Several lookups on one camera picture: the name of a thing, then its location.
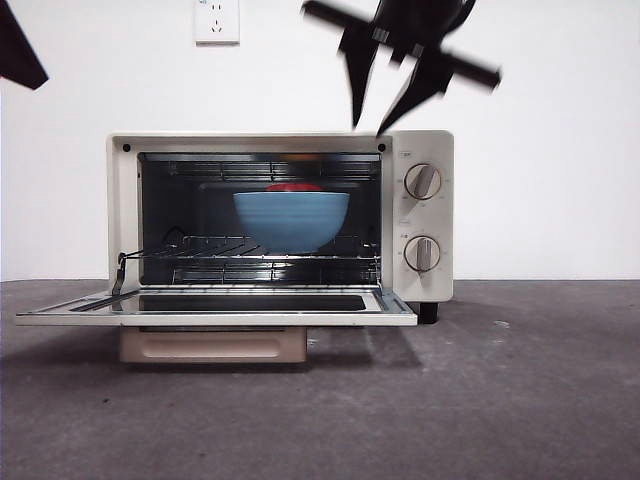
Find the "control knob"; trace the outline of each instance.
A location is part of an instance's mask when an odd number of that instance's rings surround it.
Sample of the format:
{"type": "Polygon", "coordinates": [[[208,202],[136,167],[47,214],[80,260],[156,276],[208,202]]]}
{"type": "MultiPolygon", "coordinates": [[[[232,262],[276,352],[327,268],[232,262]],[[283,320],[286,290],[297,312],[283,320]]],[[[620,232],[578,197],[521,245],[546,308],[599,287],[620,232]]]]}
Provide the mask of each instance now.
{"type": "Polygon", "coordinates": [[[412,270],[428,272],[440,261],[440,246],[431,237],[413,237],[404,247],[404,259],[412,270]]]}
{"type": "Polygon", "coordinates": [[[433,197],[440,190],[441,183],[440,172],[429,163],[414,165],[404,177],[404,188],[416,200],[433,197]]]}

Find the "light blue bowl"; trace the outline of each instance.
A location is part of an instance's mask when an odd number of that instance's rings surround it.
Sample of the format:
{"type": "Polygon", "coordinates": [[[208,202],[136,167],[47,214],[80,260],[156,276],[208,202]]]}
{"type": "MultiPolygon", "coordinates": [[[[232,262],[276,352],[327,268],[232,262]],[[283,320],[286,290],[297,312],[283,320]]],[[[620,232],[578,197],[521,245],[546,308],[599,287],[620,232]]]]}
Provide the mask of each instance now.
{"type": "Polygon", "coordinates": [[[342,228],[348,193],[235,193],[245,233],[269,253],[311,253],[342,228]]]}

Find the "electrical socket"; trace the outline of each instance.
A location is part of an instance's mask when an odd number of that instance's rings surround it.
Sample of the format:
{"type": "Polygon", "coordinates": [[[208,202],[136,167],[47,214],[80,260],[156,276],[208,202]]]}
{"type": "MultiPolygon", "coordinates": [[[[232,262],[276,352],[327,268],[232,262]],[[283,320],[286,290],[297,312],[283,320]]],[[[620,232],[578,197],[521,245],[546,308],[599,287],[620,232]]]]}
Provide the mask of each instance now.
{"type": "Polygon", "coordinates": [[[240,43],[239,0],[193,0],[196,45],[240,43]]]}

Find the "oven door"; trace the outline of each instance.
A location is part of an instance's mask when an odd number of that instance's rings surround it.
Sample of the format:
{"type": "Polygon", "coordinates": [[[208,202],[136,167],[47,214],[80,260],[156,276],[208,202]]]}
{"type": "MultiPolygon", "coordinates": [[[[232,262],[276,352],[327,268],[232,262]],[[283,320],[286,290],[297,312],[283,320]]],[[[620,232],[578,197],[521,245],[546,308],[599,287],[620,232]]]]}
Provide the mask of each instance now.
{"type": "Polygon", "coordinates": [[[18,325],[416,325],[392,291],[348,288],[163,288],[108,292],[19,314],[18,325]]]}

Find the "cream oven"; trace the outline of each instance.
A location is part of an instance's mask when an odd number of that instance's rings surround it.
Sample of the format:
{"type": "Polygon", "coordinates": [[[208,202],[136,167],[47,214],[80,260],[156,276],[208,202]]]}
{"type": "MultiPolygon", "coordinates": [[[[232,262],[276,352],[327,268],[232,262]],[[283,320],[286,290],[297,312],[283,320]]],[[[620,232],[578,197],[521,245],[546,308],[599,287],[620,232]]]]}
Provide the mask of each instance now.
{"type": "Polygon", "coordinates": [[[109,291],[19,324],[118,326],[127,362],[299,362],[306,327],[433,323],[452,296],[447,132],[117,134],[107,161],[109,291]],[[348,194],[344,220],[274,251],[234,198],[301,182],[348,194]]]}

